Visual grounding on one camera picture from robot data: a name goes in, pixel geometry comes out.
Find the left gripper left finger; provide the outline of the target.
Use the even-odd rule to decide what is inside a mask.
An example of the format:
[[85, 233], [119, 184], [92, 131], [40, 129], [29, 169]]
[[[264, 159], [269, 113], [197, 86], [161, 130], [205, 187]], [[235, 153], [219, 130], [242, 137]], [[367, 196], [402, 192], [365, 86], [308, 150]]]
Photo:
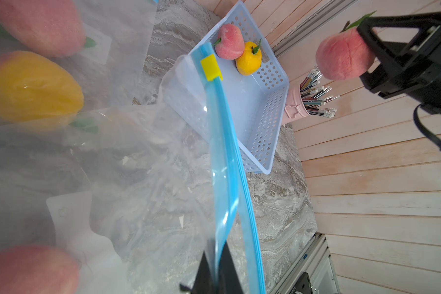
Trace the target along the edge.
[[215, 274], [215, 239], [208, 239], [203, 256], [198, 266], [196, 278], [192, 287], [179, 284], [181, 293], [185, 294], [216, 294], [218, 282]]

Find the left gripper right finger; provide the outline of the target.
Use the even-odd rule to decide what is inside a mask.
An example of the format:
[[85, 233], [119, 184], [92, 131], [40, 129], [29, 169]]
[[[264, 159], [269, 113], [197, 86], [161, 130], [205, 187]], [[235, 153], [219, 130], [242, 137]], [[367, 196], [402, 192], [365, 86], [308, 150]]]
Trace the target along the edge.
[[228, 243], [225, 243], [219, 262], [219, 294], [244, 294]]

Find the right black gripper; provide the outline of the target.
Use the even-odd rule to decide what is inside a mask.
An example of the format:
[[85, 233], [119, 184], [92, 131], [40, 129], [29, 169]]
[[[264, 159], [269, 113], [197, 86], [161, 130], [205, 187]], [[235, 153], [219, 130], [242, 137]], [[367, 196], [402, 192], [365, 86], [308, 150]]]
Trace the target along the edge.
[[394, 77], [383, 69], [365, 72], [360, 80], [368, 91], [383, 99], [405, 94], [441, 114], [441, 12], [369, 17], [357, 31], [384, 66], [407, 69]]

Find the pink peach basket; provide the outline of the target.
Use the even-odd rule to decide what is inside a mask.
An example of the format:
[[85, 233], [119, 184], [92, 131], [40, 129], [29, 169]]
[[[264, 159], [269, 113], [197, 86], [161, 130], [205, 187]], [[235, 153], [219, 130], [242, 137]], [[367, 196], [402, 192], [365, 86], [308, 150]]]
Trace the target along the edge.
[[0, 251], [0, 294], [74, 294], [80, 268], [67, 252], [24, 245]]
[[367, 72], [376, 55], [359, 35], [357, 27], [372, 16], [368, 13], [357, 21], [347, 22], [338, 34], [324, 39], [316, 51], [317, 68], [329, 80], [349, 80]]

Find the yellow toy fruit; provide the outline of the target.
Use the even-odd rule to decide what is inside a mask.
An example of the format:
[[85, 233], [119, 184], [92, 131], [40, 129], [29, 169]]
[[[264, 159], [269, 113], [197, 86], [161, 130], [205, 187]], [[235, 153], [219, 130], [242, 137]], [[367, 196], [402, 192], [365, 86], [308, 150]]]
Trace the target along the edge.
[[30, 51], [0, 55], [0, 118], [21, 123], [74, 115], [84, 106], [81, 86], [64, 68]]

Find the pink toy peach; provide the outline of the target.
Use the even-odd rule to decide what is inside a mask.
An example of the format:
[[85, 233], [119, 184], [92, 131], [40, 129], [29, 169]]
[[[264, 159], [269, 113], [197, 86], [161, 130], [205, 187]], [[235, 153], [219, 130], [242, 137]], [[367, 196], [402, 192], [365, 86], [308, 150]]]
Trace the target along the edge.
[[0, 1], [0, 26], [33, 52], [51, 58], [74, 55], [88, 40], [73, 1]]

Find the clear zip-top bag blue zipper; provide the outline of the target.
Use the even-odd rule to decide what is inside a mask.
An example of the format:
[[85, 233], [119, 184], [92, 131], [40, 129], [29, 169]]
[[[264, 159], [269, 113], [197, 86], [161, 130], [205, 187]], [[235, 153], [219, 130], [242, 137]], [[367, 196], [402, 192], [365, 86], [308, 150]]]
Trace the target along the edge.
[[[51, 131], [70, 124], [81, 111], [126, 106], [139, 92], [140, 75], [148, 52], [157, 11], [156, 1], [73, 1], [87, 35], [85, 48], [63, 57], [45, 57], [78, 82], [84, 95], [83, 108], [74, 115], [44, 118], [23, 124], [37, 131]], [[0, 26], [0, 55], [30, 51]]]

